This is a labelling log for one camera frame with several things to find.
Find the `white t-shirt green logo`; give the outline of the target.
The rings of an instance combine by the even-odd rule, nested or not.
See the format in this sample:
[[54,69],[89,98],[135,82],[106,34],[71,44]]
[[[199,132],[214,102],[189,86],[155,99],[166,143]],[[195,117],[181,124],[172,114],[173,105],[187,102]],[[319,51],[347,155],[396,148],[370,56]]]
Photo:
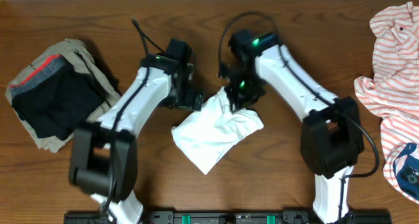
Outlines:
[[222,87],[200,111],[172,127],[171,133],[175,145],[206,175],[237,143],[263,128],[255,111],[241,109],[233,113]]

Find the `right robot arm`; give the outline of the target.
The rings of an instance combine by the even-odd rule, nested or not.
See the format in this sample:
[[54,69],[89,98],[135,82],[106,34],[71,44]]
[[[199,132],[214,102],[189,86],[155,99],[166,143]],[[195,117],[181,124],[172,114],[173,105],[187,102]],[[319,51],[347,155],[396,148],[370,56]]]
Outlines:
[[233,33],[228,47],[236,66],[222,66],[230,81],[226,87],[230,110],[235,113],[255,103],[269,84],[302,123],[301,155],[315,174],[313,211],[322,223],[342,221],[349,208],[348,186],[357,156],[364,149],[356,128],[359,111],[350,97],[339,98],[317,83],[292,57],[279,37],[268,32],[259,36],[243,29]]

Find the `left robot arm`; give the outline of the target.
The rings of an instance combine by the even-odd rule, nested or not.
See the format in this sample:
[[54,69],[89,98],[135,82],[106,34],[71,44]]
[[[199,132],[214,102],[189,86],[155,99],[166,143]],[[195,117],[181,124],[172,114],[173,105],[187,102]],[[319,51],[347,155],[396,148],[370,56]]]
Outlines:
[[137,138],[156,107],[199,111],[204,94],[191,84],[191,47],[171,39],[166,50],[147,54],[118,102],[74,131],[70,184],[99,203],[96,212],[71,211],[65,223],[139,223],[144,211],[134,193]]

